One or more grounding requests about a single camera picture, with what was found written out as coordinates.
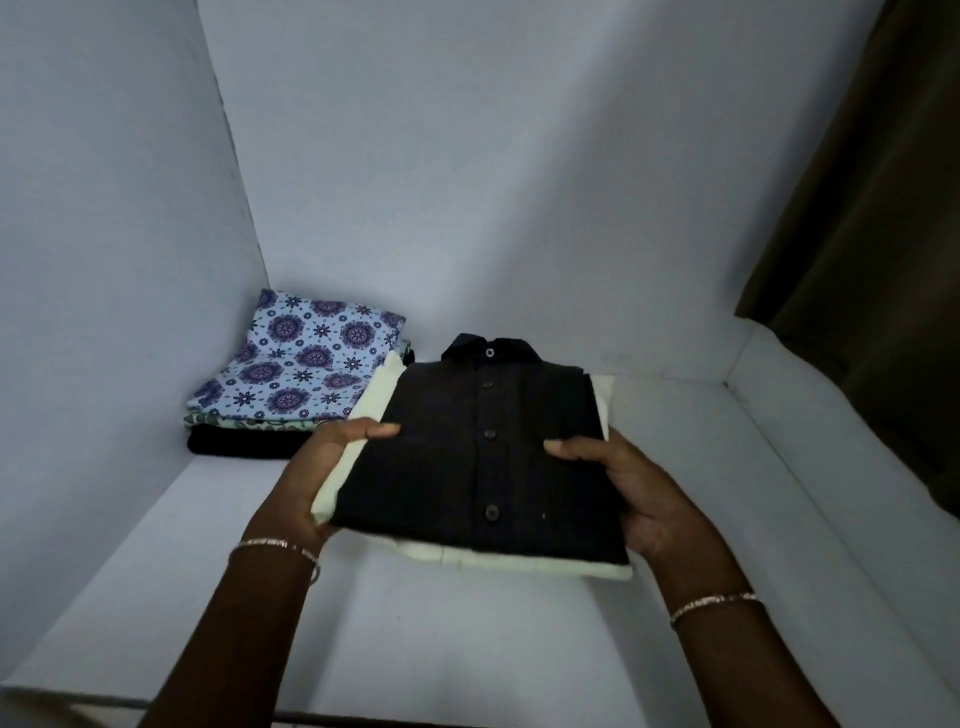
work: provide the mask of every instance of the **floral print fabric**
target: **floral print fabric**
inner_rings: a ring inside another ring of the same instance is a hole
[[[345,418],[387,353],[406,344],[405,323],[358,303],[264,288],[244,345],[194,393],[187,411],[270,425]],[[188,425],[200,423],[190,415]]]

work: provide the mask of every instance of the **shirt collar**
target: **shirt collar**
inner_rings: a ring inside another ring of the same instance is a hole
[[[476,364],[525,364],[541,362],[537,353],[521,339],[494,339],[462,333],[447,347],[441,360]]]

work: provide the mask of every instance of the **stack of folded clothes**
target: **stack of folded clothes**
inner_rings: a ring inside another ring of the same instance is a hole
[[[187,402],[187,446],[203,455],[289,458],[341,420],[390,351],[414,360],[406,319],[359,303],[263,289],[247,340]]]

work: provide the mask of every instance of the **curtain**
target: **curtain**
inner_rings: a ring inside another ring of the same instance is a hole
[[[960,2],[887,2],[736,309],[960,516]]]

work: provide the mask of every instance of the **gold bangle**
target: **gold bangle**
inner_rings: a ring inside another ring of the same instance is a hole
[[[695,609],[700,609],[701,607],[709,607],[713,604],[728,604],[732,601],[755,601],[763,604],[760,601],[760,598],[753,592],[745,592],[740,595],[715,595],[715,596],[704,596],[700,599],[694,599],[689,604],[685,604],[672,615],[670,615],[670,626],[674,629],[677,628],[677,622],[686,614],[694,611]]]
[[[317,579],[320,578],[320,557],[317,556],[317,554],[306,550],[302,546],[291,544],[289,541],[284,541],[283,539],[248,539],[247,541],[241,541],[239,544],[234,546],[233,551],[236,551],[240,548],[247,548],[248,546],[279,546],[280,548],[289,548],[291,551],[296,551],[301,556],[306,558],[307,561],[313,564],[313,576],[310,577],[310,586],[312,587],[314,584],[316,584]]]

